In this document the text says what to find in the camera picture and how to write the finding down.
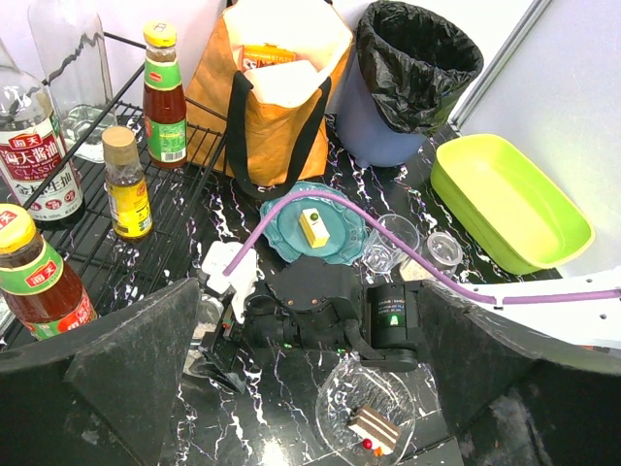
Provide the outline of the glass jar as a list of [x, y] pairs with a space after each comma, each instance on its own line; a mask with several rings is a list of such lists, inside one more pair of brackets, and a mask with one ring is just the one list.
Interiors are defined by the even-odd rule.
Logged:
[[217, 330], [223, 305], [208, 294], [203, 294], [198, 307], [197, 324], [185, 359], [183, 372], [193, 378], [207, 379], [215, 374], [213, 364], [203, 355], [200, 347], [206, 336], [213, 337]]
[[431, 233], [422, 245], [423, 257], [447, 277], [452, 277], [462, 262], [463, 251], [460, 244], [448, 233]]

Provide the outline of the teal ceramic plate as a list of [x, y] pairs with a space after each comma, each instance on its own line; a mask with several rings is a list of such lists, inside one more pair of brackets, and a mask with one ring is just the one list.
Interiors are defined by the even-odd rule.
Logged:
[[[299, 217], [305, 209], [315, 208], [330, 237], [325, 246], [312, 248], [305, 237]], [[283, 207], [263, 231], [269, 245], [286, 262], [301, 255], [322, 258], [329, 264], [352, 265], [361, 255], [368, 238], [363, 218], [331, 199], [304, 196]]]

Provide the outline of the glass jar front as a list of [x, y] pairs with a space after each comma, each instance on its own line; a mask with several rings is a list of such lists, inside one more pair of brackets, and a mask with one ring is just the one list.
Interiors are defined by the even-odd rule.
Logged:
[[217, 330], [223, 305], [208, 294], [203, 294], [198, 307], [197, 324], [185, 359], [183, 372], [193, 378], [207, 379], [215, 374], [213, 364], [203, 355], [200, 347], [206, 336], [213, 337]]

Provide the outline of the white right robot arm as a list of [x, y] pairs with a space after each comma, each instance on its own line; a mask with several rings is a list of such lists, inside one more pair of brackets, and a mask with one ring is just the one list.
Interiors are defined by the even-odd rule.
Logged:
[[266, 281], [239, 265], [223, 276], [205, 265], [211, 302], [222, 311], [216, 329], [194, 338], [185, 372], [227, 378], [241, 344], [257, 348], [355, 351], [366, 367], [390, 373], [429, 363], [443, 394], [491, 398], [526, 377], [608, 390], [620, 386], [620, 366], [608, 356], [572, 349], [590, 305], [616, 303], [616, 290], [568, 292], [552, 282], [549, 295], [524, 283], [493, 286], [490, 296], [434, 278], [364, 285], [354, 271], [303, 256]]

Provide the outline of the small yellow seasoning bottle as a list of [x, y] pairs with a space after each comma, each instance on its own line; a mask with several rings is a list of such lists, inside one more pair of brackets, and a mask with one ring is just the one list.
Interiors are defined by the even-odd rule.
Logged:
[[134, 133], [125, 126], [112, 126], [102, 133], [105, 188], [114, 233], [138, 242], [151, 231], [152, 217], [147, 181]]

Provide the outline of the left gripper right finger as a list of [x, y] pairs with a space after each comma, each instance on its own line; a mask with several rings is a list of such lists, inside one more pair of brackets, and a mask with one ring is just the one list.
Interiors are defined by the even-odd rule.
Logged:
[[620, 360], [425, 281], [418, 312], [441, 411], [467, 465], [617, 465]]

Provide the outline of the red sauce bottle yellow cap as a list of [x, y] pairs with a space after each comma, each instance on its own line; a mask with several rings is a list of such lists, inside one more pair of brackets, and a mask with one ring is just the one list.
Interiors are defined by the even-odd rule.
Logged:
[[81, 278], [19, 205], [1, 205], [1, 293], [37, 340], [98, 318]]

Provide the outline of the clear bottle black cap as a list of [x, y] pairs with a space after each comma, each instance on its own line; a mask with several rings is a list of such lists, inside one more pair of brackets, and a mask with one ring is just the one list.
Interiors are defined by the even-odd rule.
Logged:
[[65, 160], [59, 119], [45, 87], [20, 70], [1, 47], [1, 177], [20, 206], [43, 230], [65, 230], [83, 216], [79, 176]]

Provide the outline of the clear glass bowl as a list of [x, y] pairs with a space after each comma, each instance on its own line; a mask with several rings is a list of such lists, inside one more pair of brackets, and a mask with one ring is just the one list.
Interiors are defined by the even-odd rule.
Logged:
[[315, 420], [324, 444], [349, 465], [395, 465], [415, 427], [415, 401], [400, 377], [341, 360], [319, 389]]

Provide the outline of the yellow cake slice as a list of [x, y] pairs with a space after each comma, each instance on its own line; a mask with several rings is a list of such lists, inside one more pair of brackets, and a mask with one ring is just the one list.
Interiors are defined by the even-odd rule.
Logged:
[[311, 248], [322, 248], [328, 243], [330, 234], [318, 209], [309, 208], [302, 210], [299, 223]]

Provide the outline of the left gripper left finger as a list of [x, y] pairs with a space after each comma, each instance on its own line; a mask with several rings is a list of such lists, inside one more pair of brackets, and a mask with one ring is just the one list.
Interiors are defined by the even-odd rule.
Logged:
[[200, 297], [197, 280], [179, 280], [2, 352], [2, 464], [157, 464]]

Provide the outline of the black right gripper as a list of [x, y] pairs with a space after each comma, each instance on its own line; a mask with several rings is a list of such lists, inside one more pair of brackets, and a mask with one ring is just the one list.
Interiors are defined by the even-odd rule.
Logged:
[[283, 325], [286, 316], [265, 285], [258, 285], [245, 299], [245, 323], [237, 323], [231, 301], [233, 294], [213, 295], [224, 307], [216, 333], [206, 336], [200, 350], [213, 364], [215, 374], [208, 379], [233, 392], [244, 392], [242, 371], [236, 367], [242, 352], [253, 355], [256, 350], [278, 348], [285, 345]]

